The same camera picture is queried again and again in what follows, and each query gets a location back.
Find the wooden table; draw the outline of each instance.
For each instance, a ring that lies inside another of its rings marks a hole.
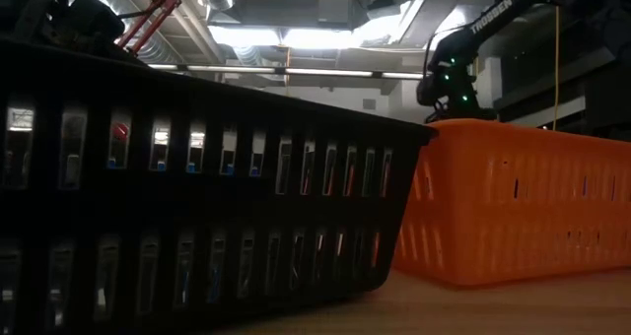
[[[631,334],[631,270],[446,290],[392,271],[377,291],[214,334]]]

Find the ceiling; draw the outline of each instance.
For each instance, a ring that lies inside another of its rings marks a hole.
[[[139,9],[145,9],[149,5],[148,0],[129,1]],[[447,13],[445,12],[446,9],[424,9],[424,3],[419,14],[423,13],[426,19],[431,19],[431,22],[439,25],[451,11],[458,11],[463,16],[463,19],[469,22],[476,19],[484,8],[492,2],[493,0],[456,0],[451,7],[447,8],[449,10]],[[227,60],[230,64],[239,64],[232,48],[228,45],[217,44],[208,32],[206,27],[206,7],[200,0],[182,0],[182,5],[172,16],[165,20],[157,35],[161,36],[166,46],[173,51],[177,62],[216,64]],[[420,71],[425,55],[425,51],[422,48],[425,44],[424,38],[416,41],[413,38],[411,42],[406,42],[405,44],[380,45],[363,49],[293,49],[289,53],[289,61],[292,67],[302,68]],[[490,46],[491,49],[487,47],[489,46],[485,46],[485,50],[488,54],[497,52],[497,49],[493,49],[493,45]],[[279,63],[280,65],[285,65],[287,62],[288,50],[286,48],[279,49],[267,46],[260,47],[259,50],[261,56],[266,60]],[[214,74],[208,75],[207,78],[211,80],[216,79]],[[232,75],[227,80],[239,85],[257,87],[284,85],[284,82],[274,82],[253,75],[243,75],[241,77]],[[319,78],[311,76],[292,77],[290,85],[331,88],[379,88],[386,93],[393,87],[391,81],[385,80]]]

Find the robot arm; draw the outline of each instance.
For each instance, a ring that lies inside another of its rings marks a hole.
[[[446,114],[439,119],[495,119],[493,110],[480,108],[467,66],[477,57],[482,43],[538,3],[568,7],[602,34],[613,54],[631,64],[631,50],[627,50],[631,44],[631,16],[621,0],[500,0],[476,21],[441,40],[427,66],[433,75],[417,88],[418,102],[432,106],[447,97]]]

